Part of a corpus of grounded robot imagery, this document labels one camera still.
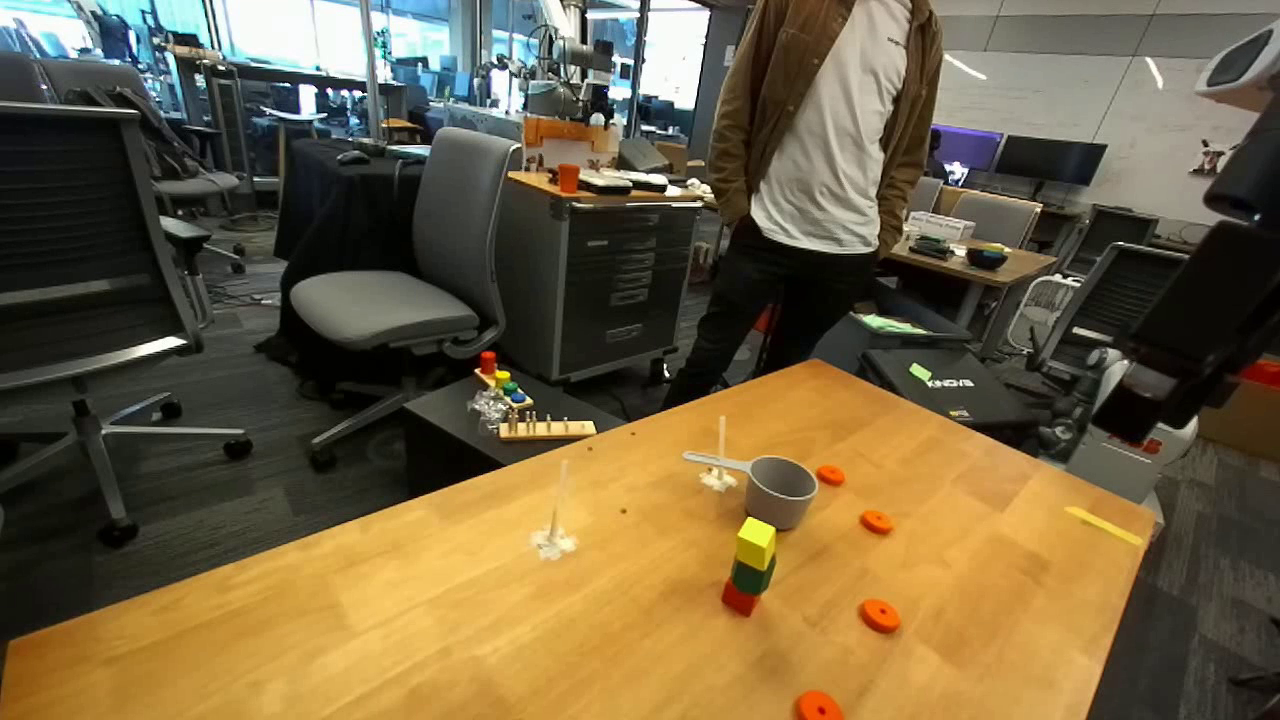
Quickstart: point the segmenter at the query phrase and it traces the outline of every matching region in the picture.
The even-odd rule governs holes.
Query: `dark pants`
[[[760,234],[754,219],[739,219],[714,264],[712,302],[697,322],[693,353],[677,371],[662,408],[706,396],[769,302],[774,306],[774,320],[754,371],[801,362],[861,299],[872,273],[874,256],[801,250]]]

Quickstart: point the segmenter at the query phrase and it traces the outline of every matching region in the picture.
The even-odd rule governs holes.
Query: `red block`
[[[732,609],[732,613],[739,613],[739,614],[753,614],[753,613],[754,613],[754,601],[760,601],[760,597],[739,590],[732,578],[726,578],[725,590],[718,590],[718,602]]]

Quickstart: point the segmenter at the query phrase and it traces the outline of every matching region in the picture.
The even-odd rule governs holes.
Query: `white shirt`
[[[833,256],[880,249],[880,134],[907,76],[907,30],[907,0],[850,2],[753,196],[769,238]]]

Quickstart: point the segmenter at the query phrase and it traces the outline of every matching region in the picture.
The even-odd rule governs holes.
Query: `person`
[[[662,408],[712,391],[765,306],[754,371],[813,356],[856,302],[905,232],[935,81],[926,0],[754,0],[706,156],[732,238]]]

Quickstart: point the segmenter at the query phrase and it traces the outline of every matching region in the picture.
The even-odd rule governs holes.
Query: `gray cabinet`
[[[498,222],[502,356],[544,381],[668,356],[697,210],[693,196],[565,196],[514,170]]]

